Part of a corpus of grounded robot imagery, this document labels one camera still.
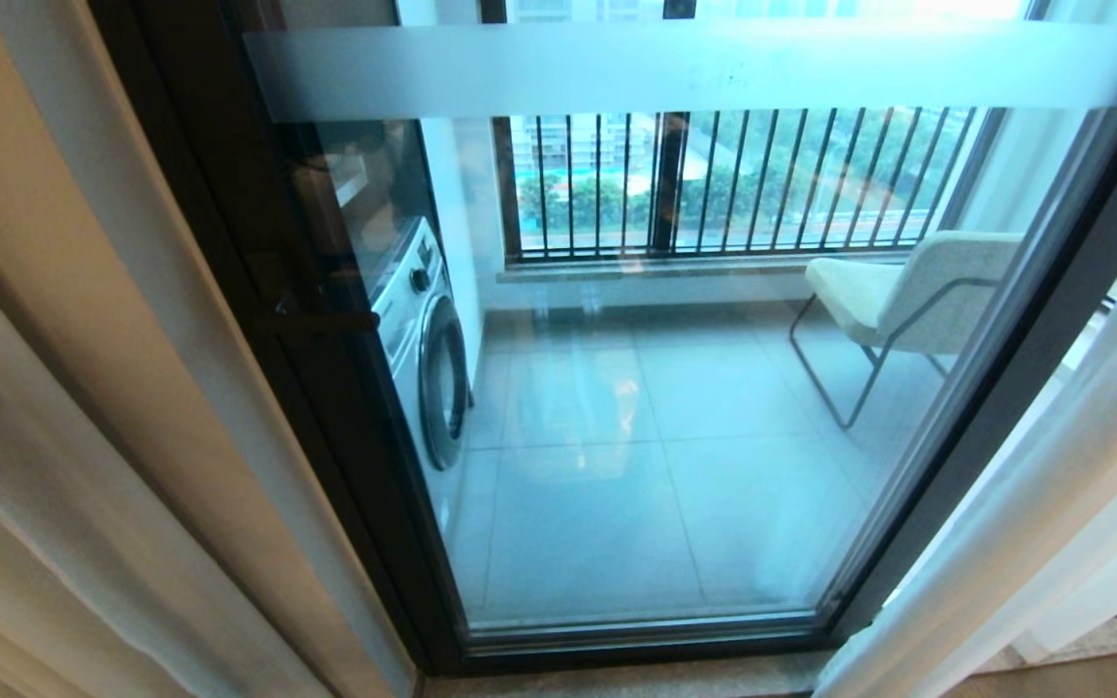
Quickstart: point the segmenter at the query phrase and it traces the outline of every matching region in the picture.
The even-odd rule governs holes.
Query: door frame
[[[538,671],[821,650],[866,627],[1059,365],[1117,275],[1117,145],[1071,233],[919,486],[872,548],[829,635],[612,649],[468,652],[454,577],[363,290],[337,314],[276,171],[278,136],[236,40],[232,0],[89,0],[128,101],[218,286],[305,448],[338,522],[417,667],[429,676]]]

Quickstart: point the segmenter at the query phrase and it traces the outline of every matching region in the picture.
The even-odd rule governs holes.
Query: glass door
[[[427,671],[838,644],[1117,269],[1117,0],[94,10]]]

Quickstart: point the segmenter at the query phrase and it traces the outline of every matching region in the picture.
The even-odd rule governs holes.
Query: balcony railing
[[[506,256],[523,264],[910,248],[949,208],[978,119],[895,106],[494,122]]]

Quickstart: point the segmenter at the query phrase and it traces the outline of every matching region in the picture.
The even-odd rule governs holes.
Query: washing machine control knob
[[[433,279],[430,279],[430,272],[424,268],[412,269],[412,290],[417,293],[424,293],[430,289],[430,284]]]

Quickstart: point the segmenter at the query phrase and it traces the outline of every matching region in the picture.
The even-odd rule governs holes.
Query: white chair
[[[939,231],[923,239],[903,266],[825,257],[808,264],[804,278],[812,286],[812,296],[795,315],[789,337],[839,428],[851,429],[856,423],[892,350],[925,354],[945,376],[934,355],[963,350],[1022,238],[1015,233]],[[795,327],[819,297],[839,329],[860,345],[872,364],[869,381],[847,420],[795,342]],[[873,353],[871,346],[880,352]]]

